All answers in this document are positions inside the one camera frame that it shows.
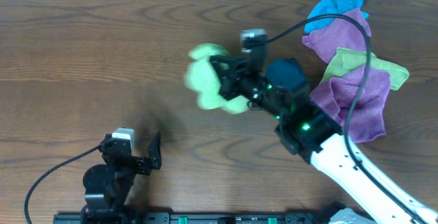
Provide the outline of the light green cloth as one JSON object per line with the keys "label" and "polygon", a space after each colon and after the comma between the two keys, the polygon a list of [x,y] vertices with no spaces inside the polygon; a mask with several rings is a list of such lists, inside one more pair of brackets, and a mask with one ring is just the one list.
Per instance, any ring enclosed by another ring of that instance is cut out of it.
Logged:
{"label": "light green cloth", "polygon": [[193,59],[184,75],[185,86],[197,94],[197,105],[202,110],[222,109],[229,114],[241,114],[249,110],[248,99],[238,96],[227,101],[219,94],[220,80],[209,62],[214,55],[228,56],[228,51],[215,44],[200,44],[188,55]]}

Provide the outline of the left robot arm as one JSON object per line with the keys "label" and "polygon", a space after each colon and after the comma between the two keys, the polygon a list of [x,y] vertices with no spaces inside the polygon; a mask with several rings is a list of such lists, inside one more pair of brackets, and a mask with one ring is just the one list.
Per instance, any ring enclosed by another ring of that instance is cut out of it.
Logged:
{"label": "left robot arm", "polygon": [[162,166],[161,133],[157,132],[147,148],[148,155],[133,156],[135,131],[118,128],[106,134],[98,150],[104,164],[86,171],[83,177],[86,209],[81,223],[142,223],[143,217],[125,205],[137,175],[150,175]]}

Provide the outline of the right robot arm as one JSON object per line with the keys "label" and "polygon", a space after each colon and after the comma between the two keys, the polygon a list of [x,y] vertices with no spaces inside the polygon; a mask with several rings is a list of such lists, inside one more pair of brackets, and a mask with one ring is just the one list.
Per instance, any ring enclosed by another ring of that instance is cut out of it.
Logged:
{"label": "right robot arm", "polygon": [[339,184],[377,223],[437,222],[436,211],[390,180],[310,100],[309,82],[297,60],[275,60],[264,70],[263,54],[256,49],[250,58],[213,55],[209,62],[223,97],[246,97],[275,116],[281,144]]}

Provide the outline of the olive green cloth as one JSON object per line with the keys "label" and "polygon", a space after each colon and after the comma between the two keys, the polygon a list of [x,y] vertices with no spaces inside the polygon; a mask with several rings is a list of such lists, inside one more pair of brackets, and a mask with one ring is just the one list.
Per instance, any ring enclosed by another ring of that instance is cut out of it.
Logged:
{"label": "olive green cloth", "polygon": [[[335,56],[329,62],[321,83],[332,77],[343,77],[357,68],[365,66],[366,52],[355,51],[343,47],[338,47]],[[381,60],[371,53],[371,67],[380,71],[385,71],[390,76],[391,89],[399,90],[399,88],[409,78],[409,71],[398,64]]]}

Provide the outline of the upper purple cloth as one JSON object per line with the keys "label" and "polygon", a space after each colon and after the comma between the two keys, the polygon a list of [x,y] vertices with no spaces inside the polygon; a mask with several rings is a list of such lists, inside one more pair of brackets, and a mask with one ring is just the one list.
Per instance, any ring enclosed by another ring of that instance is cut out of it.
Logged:
{"label": "upper purple cloth", "polygon": [[336,18],[328,26],[315,29],[302,37],[304,46],[313,49],[320,59],[329,63],[337,48],[365,51],[366,45],[362,33],[350,22]]}

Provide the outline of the purple cloth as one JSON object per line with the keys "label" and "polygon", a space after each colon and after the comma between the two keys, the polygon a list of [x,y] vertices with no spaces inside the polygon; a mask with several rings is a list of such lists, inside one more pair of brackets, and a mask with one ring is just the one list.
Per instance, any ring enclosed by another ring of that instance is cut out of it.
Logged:
{"label": "purple cloth", "polygon": [[320,59],[329,63],[337,48],[365,51],[366,45],[362,33],[350,22],[336,18],[328,26],[315,29],[302,37],[304,46],[313,49]]}
{"label": "purple cloth", "polygon": [[[333,120],[344,126],[348,111],[363,79],[365,67],[343,77],[332,77],[318,85],[310,94]],[[390,76],[371,68],[365,86],[350,119],[348,135],[355,143],[369,142],[386,134],[383,109],[390,91]]]}

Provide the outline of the blue cloth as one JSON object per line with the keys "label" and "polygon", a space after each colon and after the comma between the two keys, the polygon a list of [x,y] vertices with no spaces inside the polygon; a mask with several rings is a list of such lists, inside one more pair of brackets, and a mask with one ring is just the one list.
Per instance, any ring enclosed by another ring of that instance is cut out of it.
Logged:
{"label": "blue cloth", "polygon": [[[307,18],[310,19],[323,14],[344,14],[350,10],[362,8],[364,3],[365,0],[321,0],[315,5]],[[333,20],[334,18],[325,18],[308,23],[305,25],[304,33],[310,34],[314,30],[327,27]]]}

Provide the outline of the lower purple cloth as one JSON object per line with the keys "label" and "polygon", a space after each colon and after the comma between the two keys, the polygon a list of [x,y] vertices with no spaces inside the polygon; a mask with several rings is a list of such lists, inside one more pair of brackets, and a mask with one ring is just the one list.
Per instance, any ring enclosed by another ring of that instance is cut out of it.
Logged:
{"label": "lower purple cloth", "polygon": [[[363,79],[365,67],[343,77],[332,77],[318,85],[310,94],[333,120],[344,126],[348,111]],[[355,143],[369,142],[386,134],[383,109],[390,91],[390,76],[371,68],[365,86],[350,119],[348,135]]]}

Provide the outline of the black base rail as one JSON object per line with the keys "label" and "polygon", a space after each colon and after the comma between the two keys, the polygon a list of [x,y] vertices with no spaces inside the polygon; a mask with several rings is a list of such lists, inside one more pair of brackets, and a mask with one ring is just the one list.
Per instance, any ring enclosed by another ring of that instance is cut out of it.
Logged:
{"label": "black base rail", "polygon": [[323,214],[293,212],[287,214],[169,214],[149,212],[139,217],[107,217],[92,219],[80,214],[56,214],[52,224],[312,224],[331,223],[330,217]]}

